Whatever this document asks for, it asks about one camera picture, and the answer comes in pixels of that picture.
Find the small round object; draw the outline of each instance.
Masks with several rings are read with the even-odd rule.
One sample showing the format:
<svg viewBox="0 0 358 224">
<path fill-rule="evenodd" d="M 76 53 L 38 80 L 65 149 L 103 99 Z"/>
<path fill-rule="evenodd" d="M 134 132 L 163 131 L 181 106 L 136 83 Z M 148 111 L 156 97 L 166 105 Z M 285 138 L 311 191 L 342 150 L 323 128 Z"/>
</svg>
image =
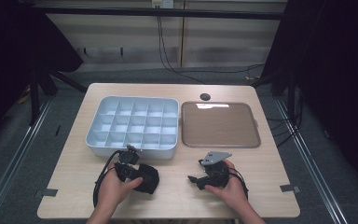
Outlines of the small round object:
<svg viewBox="0 0 358 224">
<path fill-rule="evenodd" d="M 211 100 L 211 95 L 208 94 L 208 93 L 203 93 L 203 94 L 200 95 L 200 98 L 203 101 L 209 101 L 209 100 Z"/>
</svg>

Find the silver metal bracket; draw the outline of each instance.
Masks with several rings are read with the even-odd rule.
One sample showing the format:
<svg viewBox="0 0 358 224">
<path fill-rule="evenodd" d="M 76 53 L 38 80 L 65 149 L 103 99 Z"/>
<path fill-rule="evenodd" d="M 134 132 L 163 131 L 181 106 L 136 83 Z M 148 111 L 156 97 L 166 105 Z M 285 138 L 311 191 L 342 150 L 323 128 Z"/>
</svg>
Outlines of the silver metal bracket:
<svg viewBox="0 0 358 224">
<path fill-rule="evenodd" d="M 213 165 L 230 156 L 232 156 L 232 154 L 229 152 L 209 151 L 203 161 L 201 161 L 201 165 Z"/>
</svg>

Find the person's hand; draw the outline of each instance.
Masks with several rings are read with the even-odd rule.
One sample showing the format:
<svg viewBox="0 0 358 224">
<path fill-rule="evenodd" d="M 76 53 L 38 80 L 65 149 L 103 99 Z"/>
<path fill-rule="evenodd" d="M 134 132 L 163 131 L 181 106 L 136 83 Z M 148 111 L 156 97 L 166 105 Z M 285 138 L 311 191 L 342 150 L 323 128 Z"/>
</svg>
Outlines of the person's hand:
<svg viewBox="0 0 358 224">
<path fill-rule="evenodd" d="M 117 206 L 124 201 L 129 192 L 144 181 L 141 177 L 130 182 L 121 182 L 115 165 L 111 163 L 98 191 L 98 203 L 87 223 L 106 223 L 115 213 Z"/>
<path fill-rule="evenodd" d="M 235 167 L 231 161 L 224 160 L 231 174 L 235 174 Z M 253 207 L 249 204 L 243 190 L 240 180 L 231 175 L 228 179 L 227 185 L 221 189 L 206 185 L 205 189 L 220 198 L 228 207 L 236 211 L 242 221 L 246 224 L 265 223 L 263 219 L 257 214 Z"/>
</svg>

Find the tray lid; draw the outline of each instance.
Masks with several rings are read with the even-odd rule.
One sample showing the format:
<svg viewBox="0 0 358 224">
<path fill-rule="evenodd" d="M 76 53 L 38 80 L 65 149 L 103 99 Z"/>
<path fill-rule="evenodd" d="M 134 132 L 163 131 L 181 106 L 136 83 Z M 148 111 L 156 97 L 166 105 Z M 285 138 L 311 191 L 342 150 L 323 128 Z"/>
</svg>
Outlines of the tray lid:
<svg viewBox="0 0 358 224">
<path fill-rule="evenodd" d="M 185 102 L 182 141 L 189 147 L 258 147 L 260 136 L 247 104 Z"/>
</svg>

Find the white compartment tray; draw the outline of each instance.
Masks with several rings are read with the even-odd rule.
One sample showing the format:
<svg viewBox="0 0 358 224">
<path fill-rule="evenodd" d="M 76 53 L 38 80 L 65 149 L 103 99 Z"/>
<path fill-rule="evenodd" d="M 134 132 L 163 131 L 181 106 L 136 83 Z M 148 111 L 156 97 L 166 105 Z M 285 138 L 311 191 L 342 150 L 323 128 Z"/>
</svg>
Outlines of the white compartment tray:
<svg viewBox="0 0 358 224">
<path fill-rule="evenodd" d="M 170 159 L 178 136 L 179 104 L 170 98 L 107 96 L 89 127 L 86 144 L 98 156 L 111 156 L 130 144 L 141 158 Z"/>
</svg>

